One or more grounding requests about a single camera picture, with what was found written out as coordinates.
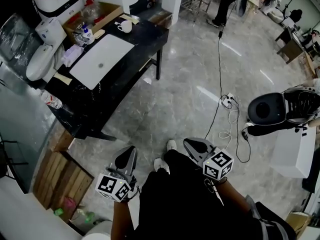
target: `black countertop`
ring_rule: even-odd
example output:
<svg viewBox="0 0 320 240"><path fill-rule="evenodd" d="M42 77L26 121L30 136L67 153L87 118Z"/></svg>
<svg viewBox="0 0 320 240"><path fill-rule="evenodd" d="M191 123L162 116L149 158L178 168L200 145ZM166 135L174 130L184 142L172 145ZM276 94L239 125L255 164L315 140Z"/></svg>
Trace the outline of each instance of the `black countertop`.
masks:
<svg viewBox="0 0 320 240"><path fill-rule="evenodd" d="M84 139L88 131L99 132L103 128L122 99L141 77L139 70L168 41L169 30L167 28L133 17L138 19L139 23L132 25L130 33L118 30L115 22L124 21L120 17L105 25L102 28L105 34L93 44L88 45L73 64L75 65L83 56L86 56L86 53L108 34L135 45L93 90L85 87L69 73L72 67L64 65L61 66L58 73L71 78L70 85L53 77L45 86L49 93L63 103L60 109L50 107L51 111L76 138Z"/></svg>

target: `white cup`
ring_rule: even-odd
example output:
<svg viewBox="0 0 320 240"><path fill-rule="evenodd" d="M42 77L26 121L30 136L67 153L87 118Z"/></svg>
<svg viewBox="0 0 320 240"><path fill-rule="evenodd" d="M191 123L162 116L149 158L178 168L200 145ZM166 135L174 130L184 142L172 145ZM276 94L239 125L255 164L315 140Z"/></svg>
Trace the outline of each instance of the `white cup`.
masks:
<svg viewBox="0 0 320 240"><path fill-rule="evenodd" d="M118 29L124 33L130 33L132 30L132 22L125 20L118 26Z"/></svg>

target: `white toilet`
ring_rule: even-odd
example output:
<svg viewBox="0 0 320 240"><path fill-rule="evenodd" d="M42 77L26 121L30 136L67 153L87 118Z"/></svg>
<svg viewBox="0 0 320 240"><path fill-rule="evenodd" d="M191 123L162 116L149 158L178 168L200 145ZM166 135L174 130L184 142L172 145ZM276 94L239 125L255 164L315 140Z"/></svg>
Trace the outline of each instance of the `white toilet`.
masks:
<svg viewBox="0 0 320 240"><path fill-rule="evenodd" d="M112 221L106 220L92 228L83 240L110 240Z"/></svg>
<svg viewBox="0 0 320 240"><path fill-rule="evenodd" d="M49 82L62 65L61 57L64 52L62 41L67 34L56 17L43 20L35 31L44 44L33 54L26 68L26 77L30 81L43 79Z"/></svg>

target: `power strip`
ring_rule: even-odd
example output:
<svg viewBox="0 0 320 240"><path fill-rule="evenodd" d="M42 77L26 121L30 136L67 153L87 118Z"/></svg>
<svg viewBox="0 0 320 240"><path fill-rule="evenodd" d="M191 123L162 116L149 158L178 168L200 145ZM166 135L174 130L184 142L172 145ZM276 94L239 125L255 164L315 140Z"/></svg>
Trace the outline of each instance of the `power strip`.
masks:
<svg viewBox="0 0 320 240"><path fill-rule="evenodd" d="M234 98L235 96L229 92L228 95L227 95L227 97L225 97L225 99L222 101L222 104L223 104L225 107L230 108L230 109L231 109L230 103L232 103L231 97Z"/></svg>

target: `marble floor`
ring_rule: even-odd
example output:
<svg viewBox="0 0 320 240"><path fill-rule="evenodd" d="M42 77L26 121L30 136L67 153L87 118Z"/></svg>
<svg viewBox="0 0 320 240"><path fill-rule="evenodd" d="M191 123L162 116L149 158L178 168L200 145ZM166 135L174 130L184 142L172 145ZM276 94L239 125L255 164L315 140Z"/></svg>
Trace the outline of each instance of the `marble floor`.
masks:
<svg viewBox="0 0 320 240"><path fill-rule="evenodd" d="M217 3L212 3L209 17L214 17L217 9ZM206 17L201 13L194 23L189 12L180 13L163 50L161 79L155 79L155 68L151 67L103 129L116 136L117 141L88 137L77 139L70 147L70 154L93 176L104 171L116 151L134 145L138 150L134 175L138 185L143 185L153 170L154 159L165 152L169 139L176 140L178 151L186 154L184 138L205 137L220 95L219 31L206 23ZM275 38L281 32L279 25L260 12L242 18L233 12L224 28L219 43L222 94L234 94L240 104L239 129L245 123L252 99L269 92L281 92L307 78L297 59L286 65L277 55L282 44L275 42ZM229 139L218 135L229 127L228 111L220 107L207 139L225 148ZM236 157L236 124L232 125L231 135L227 150ZM285 178L269 167L276 137L277 133L249 137L250 161L243 164L235 158L228 179L241 194L249 194L285 218L295 205L301 204L307 192L302 190L300 179ZM249 147L242 137L238 150L240 159L248 159ZM96 181L82 203L98 217L112 220L113 202L95 192L95 184ZM136 223L139 200L130 203Z"/></svg>

